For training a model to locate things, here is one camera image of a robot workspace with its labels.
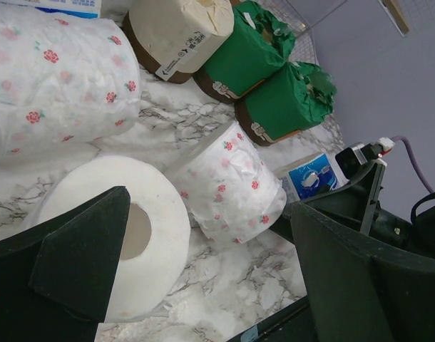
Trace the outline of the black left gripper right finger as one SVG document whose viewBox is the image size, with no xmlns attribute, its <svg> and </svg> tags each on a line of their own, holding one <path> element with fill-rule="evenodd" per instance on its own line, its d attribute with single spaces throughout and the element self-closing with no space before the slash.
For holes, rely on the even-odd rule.
<svg viewBox="0 0 435 342">
<path fill-rule="evenodd" d="M 321 341 L 435 341 L 435 259 L 287 209 Z"/>
</svg>

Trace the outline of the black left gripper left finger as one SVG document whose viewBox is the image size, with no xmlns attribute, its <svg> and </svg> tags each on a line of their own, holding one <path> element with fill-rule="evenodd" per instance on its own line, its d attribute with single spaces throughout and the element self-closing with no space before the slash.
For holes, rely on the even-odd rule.
<svg viewBox="0 0 435 342">
<path fill-rule="evenodd" d="M 0 241 L 0 341 L 93 341 L 106 317 L 130 195 L 112 187 Z"/>
</svg>

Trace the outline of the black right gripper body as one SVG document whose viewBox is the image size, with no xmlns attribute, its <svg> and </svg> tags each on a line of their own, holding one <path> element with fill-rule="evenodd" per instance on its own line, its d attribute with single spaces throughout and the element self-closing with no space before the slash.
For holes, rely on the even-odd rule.
<svg viewBox="0 0 435 342">
<path fill-rule="evenodd" d="M 292 242 L 303 264 L 435 264 L 435 193 L 418 201 L 409 220 L 382 209 L 385 167 L 360 166 L 343 187 L 285 207 L 276 234 Z"/>
</svg>

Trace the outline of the short floral paper roll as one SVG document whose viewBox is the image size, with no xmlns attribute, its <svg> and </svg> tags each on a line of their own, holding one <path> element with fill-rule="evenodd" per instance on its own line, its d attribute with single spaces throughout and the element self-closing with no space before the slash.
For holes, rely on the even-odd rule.
<svg viewBox="0 0 435 342">
<path fill-rule="evenodd" d="M 140 321 L 160 307 L 183 272 L 190 240 L 183 200 L 154 166 L 131 157 L 97 157 L 58 181 L 21 229 L 59 216 L 114 186 L 124 186 L 131 201 L 105 321 Z"/>
</svg>

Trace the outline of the small floral paper roll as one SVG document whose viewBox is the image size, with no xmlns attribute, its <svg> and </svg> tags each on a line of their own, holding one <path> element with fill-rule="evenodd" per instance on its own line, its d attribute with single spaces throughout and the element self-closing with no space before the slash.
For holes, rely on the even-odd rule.
<svg viewBox="0 0 435 342">
<path fill-rule="evenodd" d="M 165 176 L 215 249 L 254 239 L 277 221 L 287 203 L 281 181 L 235 121 L 183 153 Z"/>
</svg>

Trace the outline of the large floral paper roll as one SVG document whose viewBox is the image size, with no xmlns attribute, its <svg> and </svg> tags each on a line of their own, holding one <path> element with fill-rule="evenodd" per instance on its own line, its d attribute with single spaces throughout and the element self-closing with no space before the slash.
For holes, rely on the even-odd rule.
<svg viewBox="0 0 435 342">
<path fill-rule="evenodd" d="M 130 130 L 140 68 L 110 19 L 0 3 L 0 157 Z"/>
</svg>

